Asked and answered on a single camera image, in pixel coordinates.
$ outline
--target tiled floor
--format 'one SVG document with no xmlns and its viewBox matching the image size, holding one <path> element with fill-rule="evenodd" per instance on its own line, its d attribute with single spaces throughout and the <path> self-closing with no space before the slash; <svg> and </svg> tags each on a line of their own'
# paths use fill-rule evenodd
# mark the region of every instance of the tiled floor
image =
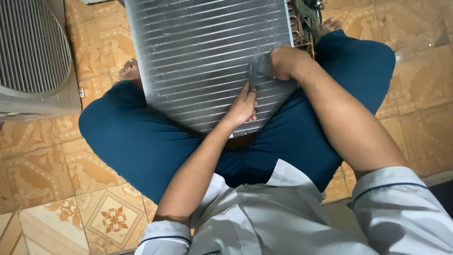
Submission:
<svg viewBox="0 0 453 255">
<path fill-rule="evenodd" d="M 135 57 L 134 46 L 126 12 L 117 2 L 65 3 L 86 107 L 117 81 L 124 62 Z M 421 177 L 451 170 L 453 44 L 442 45 L 445 40 L 439 38 L 453 42 L 453 2 L 324 3 L 323 16 L 341 20 L 347 35 L 383 42 L 399 54 L 390 91 L 376 116 L 413 169 Z M 93 153 L 80 135 L 78 117 L 4 124 L 0 132 L 2 252 L 110 254 L 137 246 L 152 220 L 157 206 Z M 350 196 L 355 183 L 352 169 L 344 163 L 326 189 L 326 201 Z"/>
</svg>

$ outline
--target outdoor unit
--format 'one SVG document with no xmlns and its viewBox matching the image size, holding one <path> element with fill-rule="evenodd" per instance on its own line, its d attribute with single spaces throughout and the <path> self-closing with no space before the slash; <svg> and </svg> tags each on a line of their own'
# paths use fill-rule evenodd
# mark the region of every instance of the outdoor unit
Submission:
<svg viewBox="0 0 453 255">
<path fill-rule="evenodd" d="M 82 110 L 63 0 L 0 1 L 0 121 Z"/>
</svg>

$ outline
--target blue trousers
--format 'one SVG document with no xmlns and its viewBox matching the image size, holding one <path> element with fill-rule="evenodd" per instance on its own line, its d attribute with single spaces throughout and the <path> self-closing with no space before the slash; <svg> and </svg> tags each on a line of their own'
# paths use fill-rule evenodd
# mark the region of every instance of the blue trousers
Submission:
<svg viewBox="0 0 453 255">
<path fill-rule="evenodd" d="M 376 113 L 395 67 L 395 54 L 389 47 L 347 37 L 339 30 L 322 37 L 316 60 Z M 101 160 L 155 203 L 179 166 L 202 141 L 161 113 L 149 110 L 143 92 L 130 81 L 116 83 L 102 98 L 89 104 L 79 118 L 79 128 Z M 230 187 L 266 183 L 279 158 L 305 173 L 321 192 L 342 163 L 300 88 L 257 133 L 251 145 L 239 152 L 225 150 L 215 173 L 223 176 Z"/>
</svg>

